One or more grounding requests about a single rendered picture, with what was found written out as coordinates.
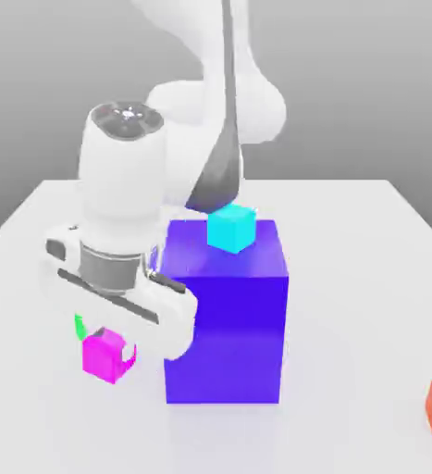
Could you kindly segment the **small magenta cube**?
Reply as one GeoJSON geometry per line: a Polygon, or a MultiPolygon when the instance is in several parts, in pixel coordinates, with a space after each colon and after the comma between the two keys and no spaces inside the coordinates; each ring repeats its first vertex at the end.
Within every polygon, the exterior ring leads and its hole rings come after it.
{"type": "Polygon", "coordinates": [[[129,359],[123,359],[123,337],[105,327],[82,341],[82,369],[110,384],[115,384],[135,364],[137,347],[129,359]]]}

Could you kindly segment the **large blue box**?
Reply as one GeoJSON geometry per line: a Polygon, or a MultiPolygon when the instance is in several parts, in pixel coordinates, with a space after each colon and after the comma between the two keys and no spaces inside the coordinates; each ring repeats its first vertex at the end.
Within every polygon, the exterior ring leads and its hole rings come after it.
{"type": "Polygon", "coordinates": [[[275,222],[233,255],[208,245],[204,221],[174,220],[162,272],[198,300],[191,347],[164,364],[167,402],[277,403],[289,272],[275,222]]]}

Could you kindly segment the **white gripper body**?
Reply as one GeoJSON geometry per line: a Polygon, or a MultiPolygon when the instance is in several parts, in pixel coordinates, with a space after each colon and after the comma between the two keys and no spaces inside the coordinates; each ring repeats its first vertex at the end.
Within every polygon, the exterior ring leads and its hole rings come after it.
{"type": "Polygon", "coordinates": [[[178,293],[137,273],[137,286],[123,296],[103,296],[77,276],[49,260],[41,262],[41,289],[56,310],[82,317],[88,332],[104,327],[164,359],[184,355],[193,341],[197,298],[190,290],[178,293]]]}

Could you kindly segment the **small cyan cube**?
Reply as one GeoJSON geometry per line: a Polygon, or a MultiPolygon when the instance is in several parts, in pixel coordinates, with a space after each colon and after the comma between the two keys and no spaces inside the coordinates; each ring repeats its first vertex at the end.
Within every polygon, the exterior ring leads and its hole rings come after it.
{"type": "Polygon", "coordinates": [[[230,204],[207,217],[207,244],[231,254],[252,245],[256,236],[256,211],[230,204]]]}

